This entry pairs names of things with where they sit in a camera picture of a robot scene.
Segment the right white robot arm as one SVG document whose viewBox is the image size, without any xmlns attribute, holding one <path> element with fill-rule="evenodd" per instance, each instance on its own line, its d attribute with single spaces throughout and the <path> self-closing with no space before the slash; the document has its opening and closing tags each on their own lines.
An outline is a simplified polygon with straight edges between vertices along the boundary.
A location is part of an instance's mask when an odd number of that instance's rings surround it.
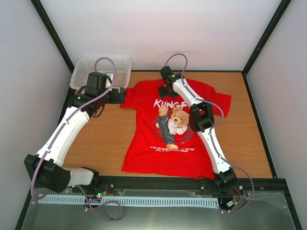
<svg viewBox="0 0 307 230">
<path fill-rule="evenodd" d="M 200 97 L 188 84 L 182 73 L 174 73 L 169 66 L 160 69 L 164 86 L 159 88 L 160 96 L 180 96 L 189 107 L 189 124 L 202 140 L 211 159 L 215 189 L 228 192 L 237 181 L 236 174 L 217 140 L 214 128 L 213 108 L 224 118 L 222 109 L 215 103 Z"/>
</svg>

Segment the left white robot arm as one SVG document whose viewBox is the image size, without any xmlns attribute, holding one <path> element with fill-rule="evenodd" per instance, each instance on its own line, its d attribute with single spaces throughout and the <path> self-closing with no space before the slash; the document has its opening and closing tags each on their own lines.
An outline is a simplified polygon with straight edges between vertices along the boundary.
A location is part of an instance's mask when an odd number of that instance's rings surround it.
<svg viewBox="0 0 307 230">
<path fill-rule="evenodd" d="M 122 104 L 125 89 L 115 88 L 116 74 L 91 72 L 86 85 L 82 86 L 69 100 L 64 117 L 46 144 L 36 155 L 27 155 L 24 164 L 31 178 L 31 193 L 35 186 L 53 192 L 63 192 L 67 187 L 82 185 L 89 193 L 100 187 L 98 171 L 81 167 L 62 167 L 67 152 L 83 126 L 91 119 L 99 117 L 106 104 Z"/>
</svg>

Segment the red kungfu bear t-shirt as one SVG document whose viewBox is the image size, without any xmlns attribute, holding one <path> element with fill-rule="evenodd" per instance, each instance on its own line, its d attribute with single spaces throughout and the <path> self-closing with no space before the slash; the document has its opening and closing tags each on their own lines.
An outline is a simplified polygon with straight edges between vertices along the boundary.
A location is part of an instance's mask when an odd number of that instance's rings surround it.
<svg viewBox="0 0 307 230">
<path fill-rule="evenodd" d="M 162 80 L 140 81 L 126 90 L 121 108 L 136 111 L 136 129 L 122 165 L 124 172 L 214 179 L 230 169 L 215 130 L 206 125 L 196 132 L 189 111 L 198 97 L 211 102 L 214 114 L 227 115 L 231 96 L 195 80 L 187 80 L 187 85 L 184 89 L 180 80 L 176 82 L 176 97 L 159 94 Z"/>
</svg>

